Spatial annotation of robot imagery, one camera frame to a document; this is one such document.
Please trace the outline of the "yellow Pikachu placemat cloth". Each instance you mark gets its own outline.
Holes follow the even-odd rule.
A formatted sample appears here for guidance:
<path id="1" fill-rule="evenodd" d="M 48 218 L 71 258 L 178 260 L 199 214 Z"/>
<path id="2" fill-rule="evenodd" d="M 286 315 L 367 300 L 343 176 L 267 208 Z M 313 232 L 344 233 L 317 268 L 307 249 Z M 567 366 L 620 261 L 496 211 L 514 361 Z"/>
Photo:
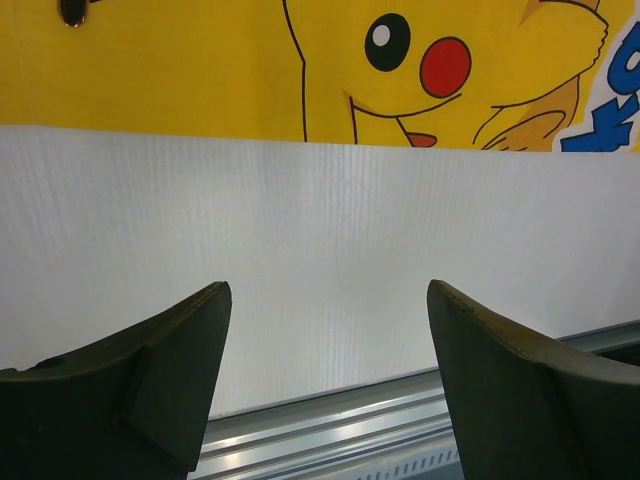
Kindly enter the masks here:
<path id="1" fill-rule="evenodd" d="M 1 121 L 118 132 L 637 152 L 635 1 L 1 5 Z"/>

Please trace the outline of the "aluminium mounting rail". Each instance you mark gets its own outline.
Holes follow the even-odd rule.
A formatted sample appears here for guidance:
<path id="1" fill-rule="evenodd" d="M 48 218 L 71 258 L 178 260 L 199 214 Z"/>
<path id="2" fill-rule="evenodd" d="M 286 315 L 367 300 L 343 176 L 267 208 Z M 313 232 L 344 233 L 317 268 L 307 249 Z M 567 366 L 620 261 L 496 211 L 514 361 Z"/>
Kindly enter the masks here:
<path id="1" fill-rule="evenodd" d="M 344 479 L 389 459 L 453 448 L 440 373 L 430 368 L 214 419 L 189 476 Z"/>

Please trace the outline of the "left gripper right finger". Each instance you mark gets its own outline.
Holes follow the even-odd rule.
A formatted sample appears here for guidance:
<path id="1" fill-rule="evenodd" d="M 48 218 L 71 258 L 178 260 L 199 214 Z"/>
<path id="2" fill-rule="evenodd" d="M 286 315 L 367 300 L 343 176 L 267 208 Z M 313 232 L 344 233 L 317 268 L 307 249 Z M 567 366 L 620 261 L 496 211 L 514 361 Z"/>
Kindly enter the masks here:
<path id="1" fill-rule="evenodd" d="M 441 280 L 427 310 L 465 478 L 638 478 L 637 340 L 585 352 Z"/>

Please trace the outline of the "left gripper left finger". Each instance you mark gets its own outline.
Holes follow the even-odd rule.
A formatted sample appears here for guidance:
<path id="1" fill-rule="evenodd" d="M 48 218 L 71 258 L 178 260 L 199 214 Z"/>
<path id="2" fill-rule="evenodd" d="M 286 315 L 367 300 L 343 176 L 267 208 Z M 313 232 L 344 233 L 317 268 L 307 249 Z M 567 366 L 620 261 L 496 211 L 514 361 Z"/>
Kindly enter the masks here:
<path id="1" fill-rule="evenodd" d="M 232 311 L 225 282 L 85 347 L 1 373 L 5 479 L 184 479 Z"/>

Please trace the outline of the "copper fork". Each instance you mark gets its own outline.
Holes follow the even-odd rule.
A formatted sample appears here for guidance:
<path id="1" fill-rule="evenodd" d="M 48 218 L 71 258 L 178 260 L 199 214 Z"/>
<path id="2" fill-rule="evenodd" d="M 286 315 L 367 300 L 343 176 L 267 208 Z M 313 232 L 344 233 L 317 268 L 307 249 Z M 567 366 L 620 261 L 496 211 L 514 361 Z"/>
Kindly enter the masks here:
<path id="1" fill-rule="evenodd" d="M 59 0 L 58 12 L 64 24 L 78 28 L 86 20 L 89 0 Z"/>

